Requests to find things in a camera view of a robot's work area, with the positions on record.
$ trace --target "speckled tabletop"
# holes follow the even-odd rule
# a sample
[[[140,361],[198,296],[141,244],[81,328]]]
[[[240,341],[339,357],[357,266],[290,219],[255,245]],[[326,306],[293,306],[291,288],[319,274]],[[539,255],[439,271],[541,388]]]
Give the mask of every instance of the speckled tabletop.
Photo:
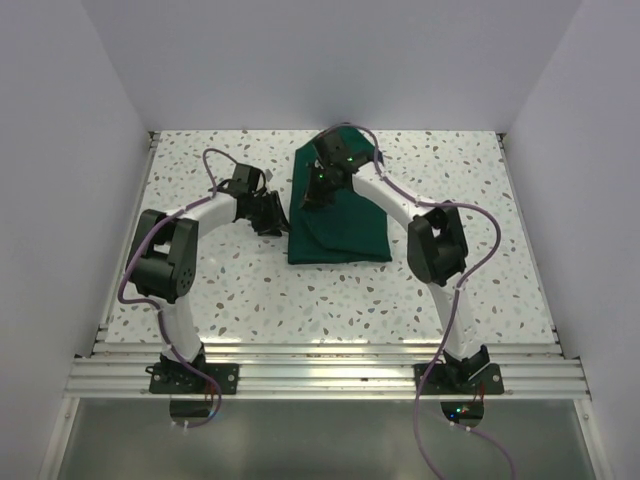
[[[311,131],[165,131],[151,167],[142,209],[183,206],[210,187],[201,163],[208,146],[268,168],[272,188],[289,210],[295,150]],[[482,205],[499,220],[499,253],[468,283],[475,321],[488,343],[553,343],[501,151],[493,132],[381,131],[388,170],[436,200]],[[211,157],[218,178],[233,165]],[[469,258],[477,262],[494,240],[490,224],[463,212]],[[441,328],[428,289],[406,264],[406,235],[389,221],[393,261],[386,264],[291,266],[287,237],[258,238],[247,222],[216,229],[198,246],[191,290],[194,323],[213,342],[408,343],[438,340]],[[127,295],[136,295],[129,285]],[[116,303],[108,342],[157,343],[151,310]]]

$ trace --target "green fabric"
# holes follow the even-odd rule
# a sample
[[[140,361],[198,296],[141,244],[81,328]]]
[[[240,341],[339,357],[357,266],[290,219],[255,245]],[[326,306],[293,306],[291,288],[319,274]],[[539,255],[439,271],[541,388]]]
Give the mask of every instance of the green fabric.
[[[371,145],[354,128],[340,128],[340,135],[355,152]],[[353,192],[336,192],[334,205],[319,210],[301,208],[307,183],[308,164],[316,160],[311,143],[296,150],[289,219],[289,263],[388,262],[387,215],[377,205]]]

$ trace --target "purple cable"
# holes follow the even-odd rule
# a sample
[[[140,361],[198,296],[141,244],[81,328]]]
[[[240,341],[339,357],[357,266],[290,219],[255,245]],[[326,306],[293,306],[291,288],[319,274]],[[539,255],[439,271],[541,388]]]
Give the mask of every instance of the purple cable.
[[[209,168],[209,164],[207,163],[207,153],[218,153],[222,156],[227,157],[236,165],[238,164],[238,161],[235,158],[233,158],[231,155],[229,155],[227,152],[223,152],[222,150],[218,150],[217,148],[213,148],[213,147],[205,148],[205,150],[202,152],[202,163],[204,163],[204,168],[207,171],[207,175],[209,175],[209,179],[211,180],[211,184],[213,185],[213,190],[215,191],[216,179],[213,176],[213,172]]]
[[[171,343],[171,339],[167,335],[167,331],[166,331],[165,324],[164,324],[164,315],[162,313],[162,307],[160,306],[160,304],[158,302],[156,302],[155,300],[152,300],[150,298],[144,298],[144,297],[131,298],[131,299],[130,298],[125,298],[124,297],[124,289],[127,286],[127,282],[131,278],[131,274],[133,273],[133,270],[135,269],[135,266],[138,263],[138,260],[140,260],[140,257],[142,256],[144,251],[147,249],[147,247],[149,246],[149,243],[151,242],[153,237],[155,237],[156,233],[158,233],[158,231],[162,227],[164,227],[167,223],[169,223],[173,219],[178,218],[179,216],[183,215],[184,213],[188,212],[189,210],[191,210],[191,209],[193,209],[195,207],[199,207],[200,205],[204,205],[205,203],[210,201],[213,197],[215,197],[216,192],[217,192],[217,185],[216,185],[215,177],[211,173],[211,170],[209,169],[209,166],[207,165],[207,162],[206,162],[207,151],[215,151],[217,153],[222,153],[223,155],[226,155],[229,158],[231,158],[231,157],[229,155],[227,155],[226,153],[224,153],[224,152],[222,152],[220,150],[217,150],[215,148],[208,148],[202,153],[202,160],[203,160],[203,162],[205,164],[205,168],[207,169],[207,173],[209,174],[209,178],[211,179],[211,183],[213,184],[213,187],[211,189],[212,190],[212,195],[210,197],[204,197],[204,198],[201,198],[200,200],[196,200],[195,202],[190,203],[189,205],[187,205],[184,208],[181,208],[180,210],[178,210],[177,212],[173,213],[172,215],[167,215],[165,218],[163,218],[157,224],[155,224],[153,226],[153,228],[151,230],[149,230],[149,233],[147,233],[146,237],[144,237],[144,240],[142,240],[142,243],[140,244],[138,249],[133,254],[133,257],[131,257],[131,261],[127,265],[127,268],[124,271],[124,276],[122,277],[122,281],[120,282],[120,286],[118,287],[118,301],[120,303],[122,303],[124,305],[146,304],[146,305],[151,305],[153,308],[156,309],[157,315],[158,315],[158,328],[160,330],[160,336],[162,337],[163,342],[166,345],[169,346],[169,349],[170,349],[171,353],[173,353],[173,355],[178,359],[178,361],[180,362],[180,364],[184,368],[189,370],[194,375],[197,375],[200,378],[204,379],[205,381],[210,383],[215,388],[215,393],[218,396],[218,401],[216,403],[215,408],[209,413],[209,416],[206,419],[204,419],[204,420],[202,420],[200,422],[194,422],[194,423],[185,422],[184,426],[186,428],[201,427],[202,425],[205,425],[208,422],[210,422],[213,419],[213,417],[216,416],[216,414],[220,410],[220,407],[222,406],[222,389],[220,388],[220,385],[218,385],[218,382],[216,382],[211,376],[207,375],[206,373],[201,372],[197,368],[194,368],[186,360],[186,358],[184,358],[180,354],[180,352],[178,352],[178,350],[173,346],[173,344]]]
[[[493,247],[491,247],[491,250],[489,250],[489,253],[487,253],[487,255],[485,255],[478,263],[476,263],[473,267],[471,267],[467,272],[462,274],[460,279],[456,282],[455,292],[453,294],[453,300],[451,302],[451,316],[449,318],[449,323],[447,323],[447,328],[445,329],[444,335],[442,336],[442,341],[440,342],[440,345],[438,345],[436,353],[434,354],[433,359],[429,362],[429,365],[427,366],[427,369],[424,372],[424,375],[422,375],[422,377],[420,379],[420,384],[418,385],[418,388],[416,390],[416,398],[415,398],[414,407],[413,407],[413,434],[414,434],[414,436],[416,438],[416,443],[418,444],[418,450],[420,450],[420,454],[422,455],[422,458],[424,458],[424,461],[427,463],[429,468],[433,471],[433,473],[435,473],[435,475],[440,480],[444,480],[445,479],[444,474],[433,463],[433,460],[431,460],[431,457],[429,457],[429,454],[427,453],[427,451],[424,448],[424,445],[422,444],[422,437],[420,436],[420,424],[419,424],[419,420],[420,420],[420,392],[422,392],[422,389],[424,388],[426,380],[427,380],[427,378],[429,378],[429,374],[433,370],[433,367],[435,366],[435,364],[438,362],[438,359],[440,358],[440,355],[442,355],[442,352],[444,351],[445,345],[447,344],[447,340],[449,339],[449,335],[451,334],[451,330],[453,328],[453,322],[455,320],[456,312],[458,310],[458,303],[460,302],[460,289],[462,288],[464,283],[467,281],[467,279],[471,275],[473,275],[479,268],[481,268],[484,264],[486,264],[496,254],[496,252],[498,251],[498,247],[500,246],[500,242],[502,240],[502,230],[500,229],[500,224],[498,223],[496,218],[493,215],[491,215],[491,213],[489,213],[487,210],[485,210],[482,207],[479,207],[477,205],[472,205],[470,203],[460,203],[460,202],[447,202],[447,203],[424,202],[424,201],[418,200],[417,198],[413,197],[411,194],[409,194],[408,192],[404,191],[400,186],[398,186],[395,183],[393,183],[393,181],[391,179],[389,179],[384,174],[384,172],[382,170],[382,167],[380,166],[380,162],[378,160],[378,155],[379,155],[379,152],[380,152],[380,146],[378,144],[378,138],[368,128],[364,128],[364,127],[360,127],[358,125],[354,125],[354,124],[351,124],[351,123],[348,123],[348,122],[344,122],[344,123],[339,123],[337,125],[329,127],[326,130],[323,130],[322,132],[320,132],[318,134],[318,136],[322,135],[322,134],[326,134],[326,133],[328,133],[328,132],[330,132],[332,130],[335,130],[336,128],[339,128],[339,127],[355,128],[357,130],[365,132],[367,135],[369,135],[371,137],[371,139],[373,140],[373,146],[374,146],[373,147],[373,163],[375,165],[376,172],[378,173],[380,178],[387,185],[389,185],[389,187],[391,187],[391,189],[394,192],[396,192],[399,195],[401,195],[402,197],[406,198],[408,201],[410,201],[410,202],[412,202],[414,204],[418,204],[418,205],[420,205],[422,207],[428,207],[428,208],[457,207],[457,208],[466,208],[466,209],[469,209],[469,210],[473,210],[473,211],[478,212],[481,215],[485,216],[493,224],[493,226],[494,226],[494,228],[496,230],[496,241],[495,241]],[[466,428],[464,426],[460,426],[460,425],[458,425],[458,426],[460,428],[466,430]],[[491,442],[498,450],[500,450],[500,452],[507,459],[507,462],[509,462],[509,469],[511,471],[511,479],[512,480],[515,479],[517,477],[516,466],[515,466],[515,463],[513,461],[513,458],[511,457],[509,452],[507,452],[506,448],[504,448],[504,446],[502,446],[497,440],[495,440],[493,437],[489,436],[486,433],[483,433],[483,432],[478,431],[476,429],[471,429],[471,432],[473,434],[481,437],[481,438],[484,438],[488,442]]]

